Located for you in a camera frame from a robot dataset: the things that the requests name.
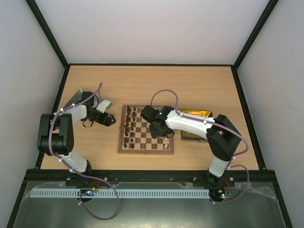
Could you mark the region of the gold metal tin tray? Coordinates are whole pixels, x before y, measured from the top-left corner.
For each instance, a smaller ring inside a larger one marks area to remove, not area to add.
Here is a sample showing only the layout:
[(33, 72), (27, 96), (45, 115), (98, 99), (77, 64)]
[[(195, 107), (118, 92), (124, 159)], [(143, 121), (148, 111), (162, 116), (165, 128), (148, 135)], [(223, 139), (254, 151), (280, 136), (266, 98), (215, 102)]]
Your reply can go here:
[[(204, 111), (204, 110), (194, 110), (194, 109), (183, 109), (183, 113), (191, 114), (198, 117), (213, 117), (213, 113), (211, 111)], [(207, 140), (199, 135), (186, 132), (186, 131), (180, 131), (180, 139), (185, 142), (201, 142), (206, 143)]]

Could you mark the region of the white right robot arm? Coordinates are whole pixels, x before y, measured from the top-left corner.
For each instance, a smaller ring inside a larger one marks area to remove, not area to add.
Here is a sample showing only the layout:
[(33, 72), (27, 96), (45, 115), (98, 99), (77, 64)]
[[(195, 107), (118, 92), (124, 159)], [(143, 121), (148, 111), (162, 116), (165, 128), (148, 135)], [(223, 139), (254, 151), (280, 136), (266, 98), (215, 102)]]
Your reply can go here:
[(167, 137), (175, 130), (192, 133), (204, 138), (213, 154), (207, 174), (208, 183), (218, 186), (224, 180), (224, 171), (241, 141), (241, 135), (224, 115), (198, 117), (164, 106), (161, 110), (146, 105), (140, 116), (147, 121), (152, 138)]

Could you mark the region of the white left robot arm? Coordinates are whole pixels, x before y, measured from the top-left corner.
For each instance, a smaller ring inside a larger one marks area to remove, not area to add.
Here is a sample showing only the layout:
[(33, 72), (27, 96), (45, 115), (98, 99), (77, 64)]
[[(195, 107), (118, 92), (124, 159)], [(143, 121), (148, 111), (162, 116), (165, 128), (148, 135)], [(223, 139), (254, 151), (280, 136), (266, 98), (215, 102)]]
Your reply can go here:
[(59, 112), (42, 114), (38, 131), (38, 150), (64, 163), (71, 173), (87, 175), (90, 162), (83, 158), (74, 147), (73, 125), (90, 122), (111, 126), (116, 122), (113, 114), (106, 112), (112, 101), (103, 99), (100, 92), (79, 89)]

